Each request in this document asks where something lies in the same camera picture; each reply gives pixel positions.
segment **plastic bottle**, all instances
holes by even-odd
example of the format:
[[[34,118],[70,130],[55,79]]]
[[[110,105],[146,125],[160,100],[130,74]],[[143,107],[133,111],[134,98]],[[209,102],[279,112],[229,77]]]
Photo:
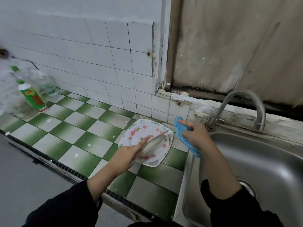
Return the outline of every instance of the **plastic bottle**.
[[[35,78],[36,81],[38,82],[39,85],[41,85],[43,91],[48,95],[48,96],[55,96],[57,95],[57,91],[55,87],[47,80],[47,78],[44,76],[43,72],[39,70],[30,70]]]
[[[46,106],[45,102],[38,95],[36,90],[28,83],[25,83],[18,75],[21,74],[20,69],[17,66],[11,66],[11,69],[14,73],[12,75],[16,79],[18,83],[18,89],[25,96],[28,102],[38,111],[45,112],[48,110],[48,106]]]

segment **stainless steel sink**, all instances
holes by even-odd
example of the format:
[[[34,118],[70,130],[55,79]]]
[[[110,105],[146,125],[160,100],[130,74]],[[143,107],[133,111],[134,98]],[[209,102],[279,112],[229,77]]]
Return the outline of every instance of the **stainless steel sink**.
[[[240,183],[256,197],[263,210],[276,213],[285,227],[303,226],[301,147],[224,127],[210,132],[210,136]],[[201,182],[207,178],[204,161],[190,156],[183,215],[194,225],[211,226],[210,209],[200,193]]]

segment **blue cloth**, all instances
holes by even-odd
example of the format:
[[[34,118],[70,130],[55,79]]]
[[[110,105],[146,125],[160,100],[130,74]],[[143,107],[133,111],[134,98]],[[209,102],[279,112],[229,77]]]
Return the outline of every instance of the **blue cloth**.
[[[201,154],[199,153],[198,149],[193,147],[190,142],[185,138],[183,137],[182,135],[182,131],[188,131],[188,127],[179,123],[177,120],[180,119],[180,120],[183,120],[182,117],[177,117],[175,118],[175,131],[177,133],[177,137],[181,140],[181,142],[187,146],[188,149],[190,149],[190,151],[194,154],[195,157],[197,158],[200,158],[201,157]]]

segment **faucet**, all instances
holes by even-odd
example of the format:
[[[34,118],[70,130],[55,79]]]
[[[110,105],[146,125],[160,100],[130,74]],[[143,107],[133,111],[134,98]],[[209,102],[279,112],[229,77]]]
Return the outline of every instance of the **faucet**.
[[[231,91],[223,100],[223,102],[221,103],[221,106],[219,107],[218,111],[216,112],[216,114],[210,118],[209,122],[206,123],[205,127],[207,130],[209,131],[214,131],[216,129],[216,123],[219,120],[219,117],[222,113],[222,111],[224,110],[225,106],[227,105],[227,103],[229,102],[229,100],[238,94],[244,94],[249,96],[252,101],[254,102],[256,108],[257,108],[257,120],[254,124],[254,129],[257,131],[263,131],[264,127],[265,127],[265,107],[264,104],[262,102],[262,100],[259,98],[259,96],[257,96],[253,91],[251,90],[242,90],[242,91]]]

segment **forearm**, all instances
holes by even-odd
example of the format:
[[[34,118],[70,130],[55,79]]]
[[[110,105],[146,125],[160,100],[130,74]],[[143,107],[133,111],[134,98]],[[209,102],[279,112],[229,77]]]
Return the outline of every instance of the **forearm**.
[[[241,189],[225,157],[210,140],[200,148],[211,193],[219,199],[227,199]]]
[[[96,202],[105,189],[116,178],[116,175],[109,164],[106,164],[101,170],[99,170],[94,176],[87,180],[87,187]]]

